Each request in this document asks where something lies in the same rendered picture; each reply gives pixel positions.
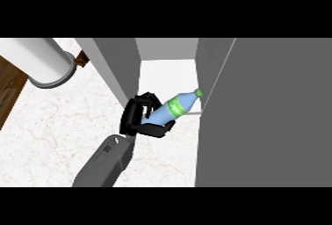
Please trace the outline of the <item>blue bottle with green label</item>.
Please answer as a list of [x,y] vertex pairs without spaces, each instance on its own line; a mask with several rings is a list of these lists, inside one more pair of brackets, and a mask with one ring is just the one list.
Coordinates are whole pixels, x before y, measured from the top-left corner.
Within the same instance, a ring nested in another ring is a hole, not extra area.
[[178,93],[162,106],[150,112],[148,118],[141,118],[143,124],[163,126],[168,121],[175,120],[191,109],[196,100],[203,96],[200,88],[190,93]]

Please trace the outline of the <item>brown wooden board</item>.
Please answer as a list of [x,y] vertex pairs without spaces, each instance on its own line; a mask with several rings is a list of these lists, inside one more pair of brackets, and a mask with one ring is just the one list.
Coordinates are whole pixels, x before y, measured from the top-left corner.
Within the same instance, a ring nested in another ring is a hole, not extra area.
[[0,129],[24,84],[24,72],[0,56]]

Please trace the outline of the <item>white cylinder with grey rim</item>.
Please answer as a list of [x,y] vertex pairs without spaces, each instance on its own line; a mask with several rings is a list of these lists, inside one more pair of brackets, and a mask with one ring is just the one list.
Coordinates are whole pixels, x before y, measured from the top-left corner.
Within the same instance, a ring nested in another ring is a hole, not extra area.
[[39,89],[64,84],[76,70],[73,55],[51,38],[0,38],[0,55]]

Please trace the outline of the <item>grey cabinet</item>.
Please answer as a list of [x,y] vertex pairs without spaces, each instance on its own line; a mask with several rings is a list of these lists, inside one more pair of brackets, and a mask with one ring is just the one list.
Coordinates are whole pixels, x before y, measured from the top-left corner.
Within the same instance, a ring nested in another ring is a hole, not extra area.
[[150,91],[165,101],[202,89],[193,104],[200,114],[224,68],[233,38],[78,38],[117,101]]

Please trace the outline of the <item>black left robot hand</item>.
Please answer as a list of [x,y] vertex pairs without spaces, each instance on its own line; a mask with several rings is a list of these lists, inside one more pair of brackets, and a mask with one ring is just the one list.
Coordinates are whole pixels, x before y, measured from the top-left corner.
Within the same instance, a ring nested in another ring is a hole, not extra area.
[[162,104],[153,93],[145,92],[143,95],[135,95],[128,100],[122,111],[119,133],[129,136],[143,134],[162,138],[175,125],[175,120],[171,119],[163,125],[157,125],[154,122],[143,122],[143,119],[150,119],[154,116],[160,108]]

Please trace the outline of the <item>large flat dark grey door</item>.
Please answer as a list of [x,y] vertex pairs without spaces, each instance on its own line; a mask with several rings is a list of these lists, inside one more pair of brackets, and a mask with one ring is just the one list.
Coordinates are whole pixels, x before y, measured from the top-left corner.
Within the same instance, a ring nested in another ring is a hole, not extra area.
[[332,39],[238,39],[202,112],[199,186],[332,185]]

